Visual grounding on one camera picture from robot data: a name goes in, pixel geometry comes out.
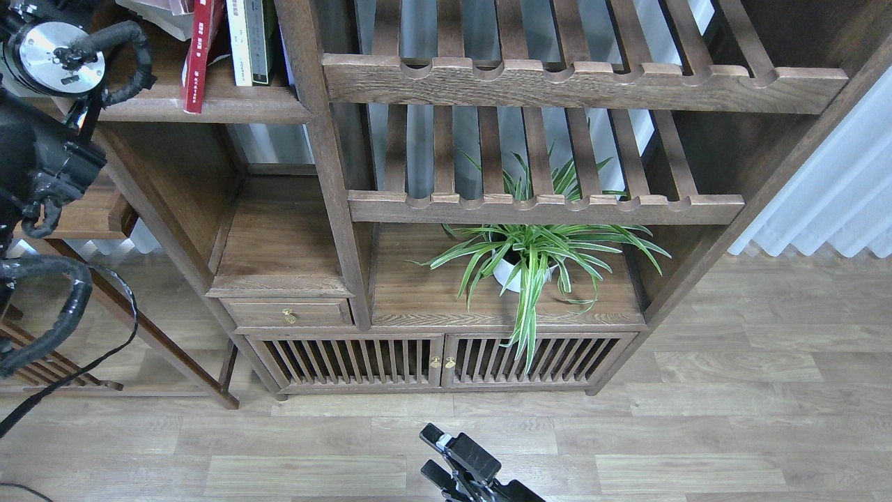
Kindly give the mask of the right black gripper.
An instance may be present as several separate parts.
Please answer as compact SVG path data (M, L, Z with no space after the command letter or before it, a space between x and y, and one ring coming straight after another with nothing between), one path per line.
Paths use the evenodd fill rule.
M433 423L427 423L420 438L449 464L449 469L443 469L436 461L428 459L420 469L422 476L430 480L447 501L545 501L519 480L510 480L507 484L496 480L502 464L464 432L452 436ZM474 482L491 486L472 485L468 492L455 478L457 467Z

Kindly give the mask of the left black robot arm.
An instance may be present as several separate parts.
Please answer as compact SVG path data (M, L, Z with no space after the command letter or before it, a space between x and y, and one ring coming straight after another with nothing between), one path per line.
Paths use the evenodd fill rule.
M14 347L2 339L2 377L48 356L83 317L93 291L91 267L58 255L6 256L13 233L44 238L65 204L79 200L106 165L91 137L102 108L120 104L155 82L149 38L134 20L93 33L93 1L3 1L2 64L14 82L39 94L74 98L58 121L2 90L2 304L18 280L64 275L70 295L53 326Z

